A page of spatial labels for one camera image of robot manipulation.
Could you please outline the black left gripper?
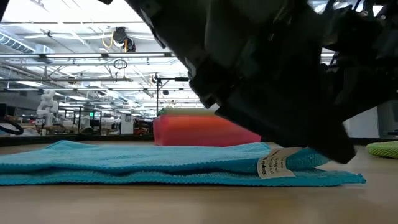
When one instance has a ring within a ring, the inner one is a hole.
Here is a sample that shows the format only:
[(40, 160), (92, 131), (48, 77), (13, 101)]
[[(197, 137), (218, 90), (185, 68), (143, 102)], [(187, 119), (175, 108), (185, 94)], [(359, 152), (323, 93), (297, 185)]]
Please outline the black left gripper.
[(209, 60), (191, 68), (189, 77), (207, 108), (217, 104), (217, 115), (250, 131), (283, 146), (309, 146), (340, 164), (356, 155), (313, 63), (226, 68)]

